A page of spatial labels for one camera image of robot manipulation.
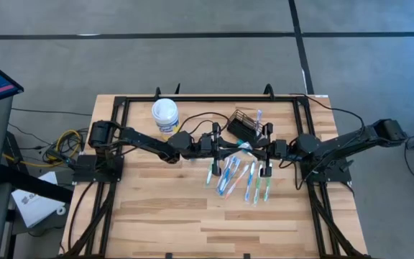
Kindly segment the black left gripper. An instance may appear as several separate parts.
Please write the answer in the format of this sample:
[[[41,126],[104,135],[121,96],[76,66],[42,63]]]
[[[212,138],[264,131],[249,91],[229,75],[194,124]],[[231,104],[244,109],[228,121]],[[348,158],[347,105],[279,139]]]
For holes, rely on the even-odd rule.
[[[221,127],[218,122],[212,124],[212,131],[210,133],[205,133],[201,136],[201,154],[205,158],[213,158],[212,174],[214,176],[222,176],[220,161],[224,158],[222,157],[221,141]],[[223,156],[229,157],[237,152],[245,153],[245,149],[239,148],[242,144],[244,144],[242,140],[237,140],[236,142],[224,140],[223,147],[235,148],[223,149]]]

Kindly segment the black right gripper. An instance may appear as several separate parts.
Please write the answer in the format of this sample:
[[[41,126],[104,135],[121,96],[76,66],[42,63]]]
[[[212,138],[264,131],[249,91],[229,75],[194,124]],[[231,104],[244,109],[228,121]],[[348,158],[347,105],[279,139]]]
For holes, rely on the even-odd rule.
[[[263,142],[262,150],[248,150],[247,153],[256,159],[261,159],[263,168],[260,170],[261,177],[272,176],[271,160],[283,160],[287,155],[287,142],[285,140],[271,140],[273,124],[266,123],[262,128],[262,135],[255,136],[249,141],[251,146],[258,146]]]

